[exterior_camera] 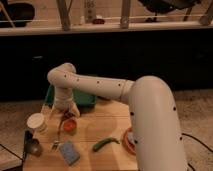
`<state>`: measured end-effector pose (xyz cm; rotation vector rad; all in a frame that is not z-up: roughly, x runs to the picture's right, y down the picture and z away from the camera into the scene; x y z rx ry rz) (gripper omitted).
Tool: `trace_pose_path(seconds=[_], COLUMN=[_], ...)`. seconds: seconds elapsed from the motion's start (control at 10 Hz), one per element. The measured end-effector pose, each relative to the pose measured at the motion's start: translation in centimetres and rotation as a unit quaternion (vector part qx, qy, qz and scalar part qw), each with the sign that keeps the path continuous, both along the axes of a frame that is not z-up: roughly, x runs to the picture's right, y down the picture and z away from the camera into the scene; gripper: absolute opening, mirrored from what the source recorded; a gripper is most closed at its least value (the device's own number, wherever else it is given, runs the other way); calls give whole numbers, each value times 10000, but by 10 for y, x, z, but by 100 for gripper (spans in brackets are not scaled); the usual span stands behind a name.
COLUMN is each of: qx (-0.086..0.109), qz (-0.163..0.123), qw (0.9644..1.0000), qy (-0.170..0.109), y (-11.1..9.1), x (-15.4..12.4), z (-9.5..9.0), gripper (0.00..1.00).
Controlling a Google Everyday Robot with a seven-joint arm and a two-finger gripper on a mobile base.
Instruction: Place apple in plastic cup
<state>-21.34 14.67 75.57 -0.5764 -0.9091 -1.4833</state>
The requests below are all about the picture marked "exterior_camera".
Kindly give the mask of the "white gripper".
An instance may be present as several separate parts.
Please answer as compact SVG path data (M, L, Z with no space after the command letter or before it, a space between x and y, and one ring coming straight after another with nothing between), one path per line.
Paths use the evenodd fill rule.
M72 117L80 116L80 111L73 98L61 99L61 98L55 97L53 106L55 109L59 111L66 112L66 113L63 113L60 117L60 121L62 122L65 120L65 118L69 119Z

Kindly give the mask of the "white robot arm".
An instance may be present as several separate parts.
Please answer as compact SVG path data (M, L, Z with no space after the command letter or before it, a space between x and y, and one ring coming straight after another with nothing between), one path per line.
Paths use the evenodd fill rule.
M78 75L70 63L51 69L47 79L55 90L53 106L59 110L70 107L74 89L128 105L140 171L188 170L176 103L162 79Z

